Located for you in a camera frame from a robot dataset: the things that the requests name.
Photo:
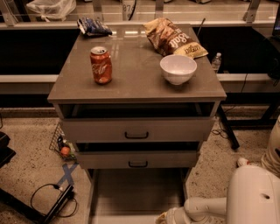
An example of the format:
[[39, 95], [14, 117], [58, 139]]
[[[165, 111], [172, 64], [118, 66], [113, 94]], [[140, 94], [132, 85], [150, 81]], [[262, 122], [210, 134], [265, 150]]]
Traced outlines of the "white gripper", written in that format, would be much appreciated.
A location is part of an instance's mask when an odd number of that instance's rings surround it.
[[192, 220], [183, 207], [172, 208], [167, 212], [161, 213], [156, 221], [156, 224], [210, 224], [209, 218], [204, 217], [202, 220]]

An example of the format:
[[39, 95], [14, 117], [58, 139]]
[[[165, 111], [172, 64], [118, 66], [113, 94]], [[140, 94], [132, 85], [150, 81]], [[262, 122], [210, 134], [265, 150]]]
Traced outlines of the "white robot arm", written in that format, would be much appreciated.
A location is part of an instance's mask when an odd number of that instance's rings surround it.
[[253, 165], [237, 168], [226, 198], [191, 197], [182, 207], [162, 213], [156, 224], [280, 224], [280, 179]]

